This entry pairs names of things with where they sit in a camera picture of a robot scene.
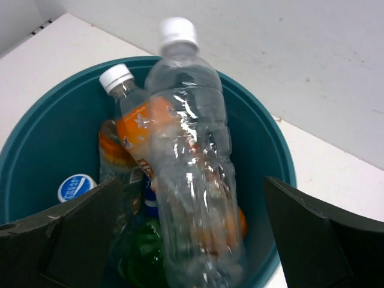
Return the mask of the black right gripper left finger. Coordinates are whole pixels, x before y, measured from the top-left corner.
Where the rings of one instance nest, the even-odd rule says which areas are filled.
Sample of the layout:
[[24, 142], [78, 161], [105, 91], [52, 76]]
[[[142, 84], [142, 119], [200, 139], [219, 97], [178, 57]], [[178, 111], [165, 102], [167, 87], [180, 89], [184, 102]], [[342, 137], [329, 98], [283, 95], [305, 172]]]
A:
[[1, 287], [99, 287], [121, 196], [121, 182], [112, 178], [1, 225]]

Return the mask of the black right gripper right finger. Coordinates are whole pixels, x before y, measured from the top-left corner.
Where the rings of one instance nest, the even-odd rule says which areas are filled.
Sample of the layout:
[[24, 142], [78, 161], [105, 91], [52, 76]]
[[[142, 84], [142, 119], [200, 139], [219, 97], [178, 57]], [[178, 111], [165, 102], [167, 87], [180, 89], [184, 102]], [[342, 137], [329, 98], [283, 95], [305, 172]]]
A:
[[266, 207], [288, 287], [383, 287], [383, 223], [266, 177]]

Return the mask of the crushed green plastic bottle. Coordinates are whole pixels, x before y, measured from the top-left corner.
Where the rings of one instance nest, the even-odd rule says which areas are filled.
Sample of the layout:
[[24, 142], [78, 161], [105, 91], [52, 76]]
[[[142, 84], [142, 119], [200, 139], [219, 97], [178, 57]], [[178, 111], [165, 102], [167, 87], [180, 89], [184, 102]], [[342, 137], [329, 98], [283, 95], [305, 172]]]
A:
[[129, 287], [168, 287], [163, 263], [160, 222], [147, 218], [133, 233], [118, 263], [119, 274]]

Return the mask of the orange bottle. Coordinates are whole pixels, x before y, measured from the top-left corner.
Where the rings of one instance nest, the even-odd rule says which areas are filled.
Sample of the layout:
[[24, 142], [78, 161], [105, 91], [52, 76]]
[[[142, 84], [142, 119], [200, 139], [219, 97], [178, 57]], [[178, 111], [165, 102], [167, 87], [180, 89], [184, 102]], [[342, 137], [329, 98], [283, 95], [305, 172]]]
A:
[[99, 77], [107, 94], [115, 99], [115, 127], [124, 151], [151, 180], [151, 189], [157, 194], [154, 164], [150, 147], [152, 132], [170, 128], [179, 122], [174, 105], [164, 97], [151, 99], [147, 91], [139, 88], [125, 64], [110, 67]]
[[106, 120], [98, 134], [100, 177], [102, 183], [117, 177], [122, 182], [123, 200], [133, 215], [141, 206], [141, 190], [144, 173], [132, 156], [120, 144], [115, 122]]

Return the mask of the clear bottle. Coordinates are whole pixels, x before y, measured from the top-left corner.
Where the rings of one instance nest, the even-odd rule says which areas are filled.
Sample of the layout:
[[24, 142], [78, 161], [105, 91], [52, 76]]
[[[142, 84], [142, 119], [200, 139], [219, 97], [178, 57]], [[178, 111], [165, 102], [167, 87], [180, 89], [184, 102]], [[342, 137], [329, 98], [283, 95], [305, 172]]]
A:
[[236, 287], [246, 261], [221, 80], [183, 17], [161, 24], [160, 55], [145, 86], [166, 280]]

